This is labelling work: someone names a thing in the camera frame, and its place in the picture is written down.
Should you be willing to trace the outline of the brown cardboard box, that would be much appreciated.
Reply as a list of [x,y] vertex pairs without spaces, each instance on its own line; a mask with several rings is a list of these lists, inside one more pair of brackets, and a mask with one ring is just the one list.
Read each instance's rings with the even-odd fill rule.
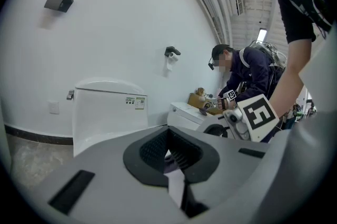
[[[195,107],[195,108],[201,109],[201,108],[203,108],[203,105],[204,105],[206,100],[214,100],[215,101],[217,99],[216,98],[208,98],[207,96],[202,97],[202,96],[196,95],[195,93],[191,93],[187,103],[189,105]],[[222,114],[223,111],[219,110],[217,108],[217,109],[209,109],[209,110],[207,110],[207,113],[211,114],[211,115],[218,115],[218,114]]]

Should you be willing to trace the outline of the white wall socket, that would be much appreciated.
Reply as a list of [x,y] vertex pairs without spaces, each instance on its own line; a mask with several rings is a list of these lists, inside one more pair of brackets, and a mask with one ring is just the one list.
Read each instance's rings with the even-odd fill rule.
[[59,114],[59,103],[56,101],[48,101],[48,111],[50,114]]

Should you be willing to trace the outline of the person's black shirt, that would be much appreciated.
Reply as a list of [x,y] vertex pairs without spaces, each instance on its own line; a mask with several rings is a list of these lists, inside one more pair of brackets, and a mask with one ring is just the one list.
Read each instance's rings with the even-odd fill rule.
[[325,35],[334,22],[328,0],[277,0],[288,43],[298,40],[314,42],[313,26]]

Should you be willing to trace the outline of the person's right forearm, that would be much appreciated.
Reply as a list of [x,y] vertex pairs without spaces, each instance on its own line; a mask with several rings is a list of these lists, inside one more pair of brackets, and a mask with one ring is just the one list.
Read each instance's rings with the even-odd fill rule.
[[312,41],[296,40],[289,43],[286,68],[269,102],[278,117],[286,113],[297,100],[304,84],[299,73],[311,58]]

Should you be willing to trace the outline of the ceiling light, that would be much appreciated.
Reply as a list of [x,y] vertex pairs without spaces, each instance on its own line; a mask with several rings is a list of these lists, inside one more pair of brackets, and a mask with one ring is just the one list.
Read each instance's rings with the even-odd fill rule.
[[258,42],[264,42],[266,35],[267,35],[267,30],[264,29],[264,28],[261,28],[261,29],[259,30],[259,34],[258,34],[256,40],[257,40]]

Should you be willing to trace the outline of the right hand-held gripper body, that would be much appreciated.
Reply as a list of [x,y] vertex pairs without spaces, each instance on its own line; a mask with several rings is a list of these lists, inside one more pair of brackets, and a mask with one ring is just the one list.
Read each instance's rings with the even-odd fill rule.
[[279,122],[265,95],[240,101],[223,112],[235,139],[262,142]]

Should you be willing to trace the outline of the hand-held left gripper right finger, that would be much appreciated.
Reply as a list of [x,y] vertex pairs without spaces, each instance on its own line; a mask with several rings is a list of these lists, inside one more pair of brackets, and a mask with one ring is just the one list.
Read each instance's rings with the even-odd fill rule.
[[230,197],[258,167],[269,145],[250,141],[234,140],[188,130],[195,138],[208,142],[219,154],[219,165],[204,182],[187,184],[182,179],[182,169],[172,154],[167,155],[169,184],[175,189],[169,193],[178,198],[181,209],[190,218],[214,208]]

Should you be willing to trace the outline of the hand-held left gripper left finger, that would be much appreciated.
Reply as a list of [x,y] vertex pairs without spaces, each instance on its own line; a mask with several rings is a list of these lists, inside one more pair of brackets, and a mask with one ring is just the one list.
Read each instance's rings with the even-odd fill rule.
[[[146,186],[123,163],[124,150],[158,127],[97,143],[47,176],[34,190],[39,213],[51,224],[183,224],[188,220],[165,188]],[[65,215],[49,201],[80,170],[94,173]]]

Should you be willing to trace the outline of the white toilet paper roll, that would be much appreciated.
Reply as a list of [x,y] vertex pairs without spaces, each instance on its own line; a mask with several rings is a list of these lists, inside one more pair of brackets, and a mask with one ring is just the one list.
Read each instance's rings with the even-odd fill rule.
[[173,70],[173,66],[175,65],[175,63],[179,60],[179,55],[175,54],[175,53],[170,53],[167,57],[167,62],[166,62],[166,68],[168,71],[172,71]]

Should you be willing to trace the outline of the compact white toilet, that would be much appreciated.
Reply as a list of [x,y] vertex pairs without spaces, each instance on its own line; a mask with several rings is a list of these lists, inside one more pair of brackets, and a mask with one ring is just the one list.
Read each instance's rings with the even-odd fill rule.
[[167,116],[167,125],[197,130],[212,115],[203,115],[199,108],[184,102],[172,102]]

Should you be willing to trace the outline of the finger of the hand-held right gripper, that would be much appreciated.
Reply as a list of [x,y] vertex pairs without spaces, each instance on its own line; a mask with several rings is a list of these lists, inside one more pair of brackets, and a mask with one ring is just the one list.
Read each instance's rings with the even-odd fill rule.
[[214,135],[217,137],[228,137],[229,125],[226,119],[212,116],[203,121],[203,123],[196,129],[198,132]]

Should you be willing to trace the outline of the white toilet with tank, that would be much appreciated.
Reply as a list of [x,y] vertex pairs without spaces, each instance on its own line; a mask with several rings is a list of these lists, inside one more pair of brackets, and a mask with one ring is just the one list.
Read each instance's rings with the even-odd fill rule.
[[72,108],[73,156],[91,146],[140,130],[167,124],[151,122],[149,97],[139,85],[111,77],[76,83]]

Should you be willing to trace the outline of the black wall paper holder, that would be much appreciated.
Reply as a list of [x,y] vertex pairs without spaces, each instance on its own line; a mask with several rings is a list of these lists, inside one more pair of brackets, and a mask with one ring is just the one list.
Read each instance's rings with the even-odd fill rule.
[[74,0],[47,0],[44,7],[66,13]]
[[175,47],[173,47],[173,46],[168,46],[168,47],[166,48],[166,50],[165,50],[164,55],[165,55],[166,57],[169,57],[169,56],[171,56],[172,54],[175,54],[175,55],[179,56],[179,55],[181,55],[181,52],[179,52],[179,51],[178,51]]

